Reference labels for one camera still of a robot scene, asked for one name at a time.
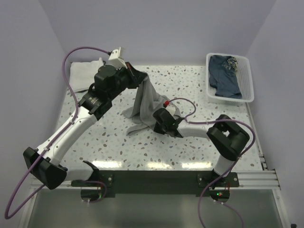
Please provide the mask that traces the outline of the white motorcycle print tank top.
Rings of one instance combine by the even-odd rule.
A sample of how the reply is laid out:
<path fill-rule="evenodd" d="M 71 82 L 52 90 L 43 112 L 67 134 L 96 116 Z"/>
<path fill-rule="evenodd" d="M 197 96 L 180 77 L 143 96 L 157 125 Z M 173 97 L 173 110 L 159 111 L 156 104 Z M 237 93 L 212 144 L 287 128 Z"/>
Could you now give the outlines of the white motorcycle print tank top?
<path fill-rule="evenodd" d="M 87 90 L 94 82 L 94 76 L 98 69 L 104 65 L 103 59 L 91 62 L 73 62 L 70 67 L 69 84 L 72 90 L 81 92 Z"/>

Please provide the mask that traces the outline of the grey tank top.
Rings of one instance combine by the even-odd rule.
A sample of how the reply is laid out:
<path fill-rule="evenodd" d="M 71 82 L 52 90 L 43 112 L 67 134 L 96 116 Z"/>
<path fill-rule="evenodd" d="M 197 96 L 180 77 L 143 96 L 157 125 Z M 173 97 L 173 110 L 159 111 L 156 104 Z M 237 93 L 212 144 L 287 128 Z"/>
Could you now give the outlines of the grey tank top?
<path fill-rule="evenodd" d="M 147 128 L 153 130 L 156 124 L 153 113 L 162 108 L 167 99 L 155 90 L 147 76 L 137 88 L 133 106 L 123 111 L 123 115 L 134 123 L 134 126 L 128 128 L 126 134 L 136 134 Z"/>

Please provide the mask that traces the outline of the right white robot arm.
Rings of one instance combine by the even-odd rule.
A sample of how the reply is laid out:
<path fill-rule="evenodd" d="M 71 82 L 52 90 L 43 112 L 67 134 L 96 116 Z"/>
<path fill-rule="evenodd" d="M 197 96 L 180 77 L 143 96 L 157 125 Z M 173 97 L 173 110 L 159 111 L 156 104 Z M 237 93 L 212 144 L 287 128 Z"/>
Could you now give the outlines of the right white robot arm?
<path fill-rule="evenodd" d="M 154 131 L 174 138 L 199 137 L 209 139 L 220 156 L 213 168 L 212 182 L 221 187 L 228 182 L 232 165 L 238 160 L 250 136 L 227 115 L 220 115 L 214 124 L 188 123 L 185 118 L 175 118 L 166 108 L 153 113 Z"/>

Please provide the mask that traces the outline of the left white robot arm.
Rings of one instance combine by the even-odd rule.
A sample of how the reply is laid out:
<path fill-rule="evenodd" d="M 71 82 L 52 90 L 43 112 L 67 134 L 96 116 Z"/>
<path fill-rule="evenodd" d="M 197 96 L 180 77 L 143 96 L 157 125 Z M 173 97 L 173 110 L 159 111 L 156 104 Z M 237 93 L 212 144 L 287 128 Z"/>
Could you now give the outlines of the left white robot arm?
<path fill-rule="evenodd" d="M 66 122 L 43 144 L 24 151 L 23 157 L 30 173 L 50 190 L 68 180 L 70 171 L 60 163 L 70 147 L 111 109 L 112 101 L 119 94 L 125 89 L 137 89 L 147 76 L 130 63 L 122 68 L 112 65 L 100 67 L 94 82 Z"/>

